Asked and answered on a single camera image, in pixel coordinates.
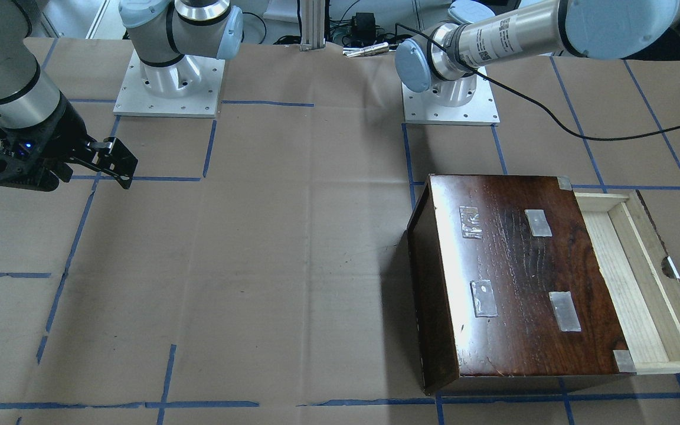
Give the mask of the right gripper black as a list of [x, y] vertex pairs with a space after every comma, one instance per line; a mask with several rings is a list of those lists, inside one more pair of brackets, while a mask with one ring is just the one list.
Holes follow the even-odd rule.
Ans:
[[35, 126], [0, 125], [1, 187], [53, 191], [60, 181], [72, 178], [70, 164], [102, 172], [128, 190], [138, 159], [119, 138], [93, 140], [65, 95], [60, 95], [55, 111]]

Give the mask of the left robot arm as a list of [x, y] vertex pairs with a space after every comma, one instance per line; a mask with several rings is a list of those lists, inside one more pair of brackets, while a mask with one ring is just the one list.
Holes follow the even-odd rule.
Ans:
[[496, 123], [488, 64], [564, 51], [616, 60], [680, 35], [680, 1], [540, 1], [478, 22], [443, 21], [402, 41], [395, 67], [408, 119]]

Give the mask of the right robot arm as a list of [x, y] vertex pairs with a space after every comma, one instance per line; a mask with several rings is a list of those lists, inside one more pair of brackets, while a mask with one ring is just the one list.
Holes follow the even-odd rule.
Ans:
[[[180, 95], [201, 80], [193, 57], [234, 58], [243, 12], [229, 1], [121, 1], [122, 24], [155, 95]], [[0, 187], [53, 191], [72, 164], [128, 189], [137, 158], [119, 138], [98, 142], [24, 45], [40, 13], [35, 1], [0, 1]]]

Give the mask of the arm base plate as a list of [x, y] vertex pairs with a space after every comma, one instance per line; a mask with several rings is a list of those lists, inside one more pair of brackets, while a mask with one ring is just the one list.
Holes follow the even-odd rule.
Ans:
[[406, 123], [491, 126], [500, 123], [491, 85], [480, 76], [440, 81], [416, 93], [402, 85]]
[[151, 67], [130, 57], [113, 112], [117, 116], [216, 117], [226, 62], [186, 55], [176, 64]]

